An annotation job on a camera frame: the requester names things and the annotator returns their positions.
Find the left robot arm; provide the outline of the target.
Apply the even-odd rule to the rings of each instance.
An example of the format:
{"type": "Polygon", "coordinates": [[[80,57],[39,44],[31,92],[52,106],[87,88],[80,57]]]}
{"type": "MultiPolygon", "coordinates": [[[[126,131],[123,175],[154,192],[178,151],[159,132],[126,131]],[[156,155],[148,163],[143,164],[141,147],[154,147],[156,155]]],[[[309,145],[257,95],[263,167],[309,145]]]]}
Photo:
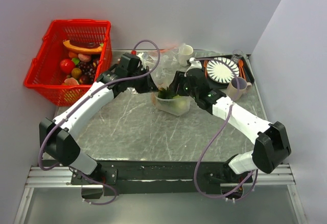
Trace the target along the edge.
{"type": "Polygon", "coordinates": [[[38,165],[44,167],[42,156],[47,153],[58,164],[70,166],[83,173],[90,184],[97,183],[102,176],[101,165],[88,156],[77,144],[76,138],[85,124],[107,103],[128,88],[138,93],[157,90],[151,76],[151,69],[144,58],[133,53],[124,53],[119,63],[101,73],[91,88],[66,112],[54,119],[43,119],[39,124],[40,151],[38,165]]]}

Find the toy pineapple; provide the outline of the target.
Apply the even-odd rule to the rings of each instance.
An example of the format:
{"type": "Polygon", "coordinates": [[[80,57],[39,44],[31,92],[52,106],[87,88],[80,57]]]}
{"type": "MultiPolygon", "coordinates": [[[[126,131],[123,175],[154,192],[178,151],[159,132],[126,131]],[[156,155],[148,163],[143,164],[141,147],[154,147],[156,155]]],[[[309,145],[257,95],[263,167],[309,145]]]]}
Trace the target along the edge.
{"type": "Polygon", "coordinates": [[[179,95],[176,94],[174,90],[169,87],[160,87],[158,89],[157,97],[160,99],[170,100],[178,97],[179,95]]]}

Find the toy green cabbage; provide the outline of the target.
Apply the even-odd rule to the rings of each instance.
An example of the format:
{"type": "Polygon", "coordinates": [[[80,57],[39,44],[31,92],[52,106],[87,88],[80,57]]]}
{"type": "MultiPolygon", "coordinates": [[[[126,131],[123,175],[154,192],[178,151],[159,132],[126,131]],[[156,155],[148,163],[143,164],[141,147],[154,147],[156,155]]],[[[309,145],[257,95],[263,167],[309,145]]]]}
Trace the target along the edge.
{"type": "Polygon", "coordinates": [[[186,96],[175,96],[174,100],[174,107],[177,112],[185,113],[190,109],[190,98],[186,96]]]}

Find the polka dot zip bag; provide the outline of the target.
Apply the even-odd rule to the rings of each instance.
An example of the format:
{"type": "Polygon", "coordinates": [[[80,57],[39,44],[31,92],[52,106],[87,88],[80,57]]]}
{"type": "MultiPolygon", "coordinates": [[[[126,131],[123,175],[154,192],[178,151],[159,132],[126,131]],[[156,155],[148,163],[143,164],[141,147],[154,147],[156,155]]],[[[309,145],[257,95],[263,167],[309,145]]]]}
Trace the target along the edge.
{"type": "Polygon", "coordinates": [[[174,77],[171,75],[158,81],[158,91],[151,94],[151,101],[157,109],[175,116],[181,116],[190,110],[190,98],[177,94],[183,78],[184,72],[176,71],[174,77]]]}

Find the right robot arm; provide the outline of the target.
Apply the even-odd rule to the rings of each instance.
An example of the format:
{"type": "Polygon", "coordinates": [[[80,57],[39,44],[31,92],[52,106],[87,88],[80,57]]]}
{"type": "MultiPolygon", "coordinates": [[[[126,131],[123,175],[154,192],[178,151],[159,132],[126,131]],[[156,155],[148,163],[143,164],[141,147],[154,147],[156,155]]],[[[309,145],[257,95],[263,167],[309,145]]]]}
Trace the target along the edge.
{"type": "Polygon", "coordinates": [[[180,96],[193,98],[198,107],[209,114],[226,119],[253,143],[253,151],[228,160],[228,167],[223,170],[227,181],[235,182],[242,173],[256,169],[270,174],[291,154],[287,131],[281,122],[263,120],[234,103],[222,91],[210,88],[202,69],[177,71],[169,88],[180,96]]]}

